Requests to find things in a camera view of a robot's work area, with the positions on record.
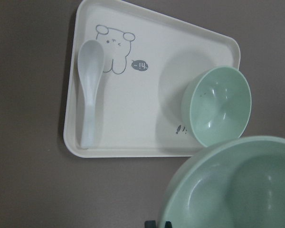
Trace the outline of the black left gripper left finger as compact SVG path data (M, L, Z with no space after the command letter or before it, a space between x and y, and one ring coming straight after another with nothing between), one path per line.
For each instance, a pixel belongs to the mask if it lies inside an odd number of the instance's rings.
M144 228L157 228L155 220L147 220L144 222Z

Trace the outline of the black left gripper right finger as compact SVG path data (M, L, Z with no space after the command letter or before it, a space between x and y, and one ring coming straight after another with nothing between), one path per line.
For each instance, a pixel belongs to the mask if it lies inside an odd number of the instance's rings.
M172 228L172 223L170 221L166 221L164 228Z

